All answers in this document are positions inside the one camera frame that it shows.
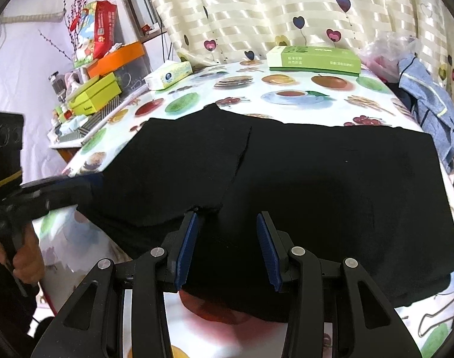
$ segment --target table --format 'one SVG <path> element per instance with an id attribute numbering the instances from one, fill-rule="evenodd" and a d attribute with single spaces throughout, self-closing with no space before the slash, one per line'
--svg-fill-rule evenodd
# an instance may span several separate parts
<path id="1" fill-rule="evenodd" d="M 124 109 L 126 105 L 129 104 L 133 99 L 137 98 L 139 95 L 142 95 L 148 91 L 149 88 L 145 84 L 138 87 L 135 91 L 127 95 L 127 97 L 123 99 L 123 101 L 118 106 L 111 105 L 109 103 L 102 110 L 99 111 L 102 119 L 97 124 L 94 125 L 94 127 L 89 131 L 89 133 L 86 136 L 70 141 L 63 142 L 56 141 L 54 143 L 51 143 L 49 145 L 49 148 L 56 149 L 59 155 L 63 158 L 63 160 L 65 160 L 66 163 L 69 163 L 71 159 L 75 156 L 75 154 L 79 151 L 79 149 L 83 147 L 83 145 L 85 145 L 91 139 L 91 137 L 93 137 L 111 118 L 113 118 L 118 112 Z"/>
<path id="2" fill-rule="evenodd" d="M 102 171 L 149 118 L 175 119 L 213 102 L 227 111 L 284 123 L 345 127 L 369 124 L 421 131 L 401 102 L 367 69 L 356 79 L 312 72 L 274 73 L 265 61 L 243 61 L 207 68 L 166 90 L 132 99 L 80 149 L 64 173 Z M 169 112 L 172 109 L 177 110 L 175 115 Z M 454 220 L 454 188 L 442 165 L 441 170 Z M 47 268 L 43 287 L 54 310 L 61 308 L 99 259 L 111 258 L 116 263 L 128 260 L 106 234 L 74 207 L 53 211 L 34 226 Z M 190 358 L 281 355 L 284 324 L 264 322 L 186 293 L 166 294 L 165 300 L 172 345 Z M 424 355 L 429 356 L 428 352 L 436 351 L 450 332 L 454 273 L 449 288 L 440 295 L 396 310 Z M 127 298 L 125 356 L 131 347 L 129 314 Z M 325 332 L 331 334 L 328 327 L 326 324 Z M 177 349 L 175 355 L 185 356 Z"/>

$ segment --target yellow-green box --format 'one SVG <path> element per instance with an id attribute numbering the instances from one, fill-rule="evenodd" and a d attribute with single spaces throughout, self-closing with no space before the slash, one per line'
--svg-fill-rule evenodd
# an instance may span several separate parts
<path id="1" fill-rule="evenodd" d="M 121 94 L 121 89 L 114 73 L 106 75 L 98 82 L 90 85 L 75 99 L 68 102 L 75 115 L 90 115 L 103 108 L 116 95 Z"/>

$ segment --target snack package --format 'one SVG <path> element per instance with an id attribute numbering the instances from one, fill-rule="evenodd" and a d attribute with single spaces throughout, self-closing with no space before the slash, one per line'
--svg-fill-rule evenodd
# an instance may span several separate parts
<path id="1" fill-rule="evenodd" d="M 117 7 L 109 1 L 94 1 L 82 10 L 75 68 L 102 58 L 114 44 Z"/>

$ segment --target curtain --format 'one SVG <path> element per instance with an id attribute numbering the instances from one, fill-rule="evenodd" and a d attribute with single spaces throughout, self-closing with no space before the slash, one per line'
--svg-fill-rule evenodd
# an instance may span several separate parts
<path id="1" fill-rule="evenodd" d="M 454 19 L 441 0 L 152 0 L 181 60 L 265 58 L 276 45 L 353 50 L 381 31 L 422 41 L 419 58 L 454 101 Z"/>

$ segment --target green box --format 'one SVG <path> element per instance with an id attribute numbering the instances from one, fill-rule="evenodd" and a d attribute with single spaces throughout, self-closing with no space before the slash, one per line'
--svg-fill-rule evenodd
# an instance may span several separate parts
<path id="1" fill-rule="evenodd" d="M 101 110 L 110 100 L 121 94 L 114 73 L 106 75 L 98 81 L 95 77 L 75 99 L 68 102 L 75 115 L 90 115 Z"/>
<path id="2" fill-rule="evenodd" d="M 315 46 L 277 46 L 266 54 L 273 71 L 333 72 L 359 76 L 361 60 L 351 50 Z"/>

